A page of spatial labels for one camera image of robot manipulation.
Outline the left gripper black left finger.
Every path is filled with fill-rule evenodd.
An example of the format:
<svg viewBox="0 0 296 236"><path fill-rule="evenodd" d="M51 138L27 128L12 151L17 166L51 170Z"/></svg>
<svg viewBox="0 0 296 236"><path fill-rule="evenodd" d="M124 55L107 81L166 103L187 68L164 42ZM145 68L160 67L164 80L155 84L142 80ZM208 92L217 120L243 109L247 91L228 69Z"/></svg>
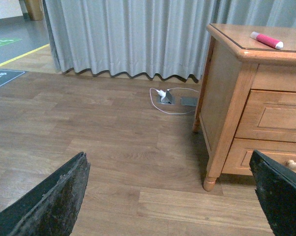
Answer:
<svg viewBox="0 0 296 236"><path fill-rule="evenodd" d="M0 212L0 236L68 236L76 223L90 163L80 152Z"/></svg>

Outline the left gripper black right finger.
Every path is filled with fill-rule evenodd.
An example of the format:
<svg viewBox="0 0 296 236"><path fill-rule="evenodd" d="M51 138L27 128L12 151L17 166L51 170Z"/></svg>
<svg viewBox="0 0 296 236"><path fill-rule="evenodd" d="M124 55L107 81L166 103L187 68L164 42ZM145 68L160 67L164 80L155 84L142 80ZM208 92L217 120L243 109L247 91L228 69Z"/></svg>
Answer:
<svg viewBox="0 0 296 236"><path fill-rule="evenodd" d="M276 236L296 236L296 173L254 150L249 162L256 195Z"/></svg>

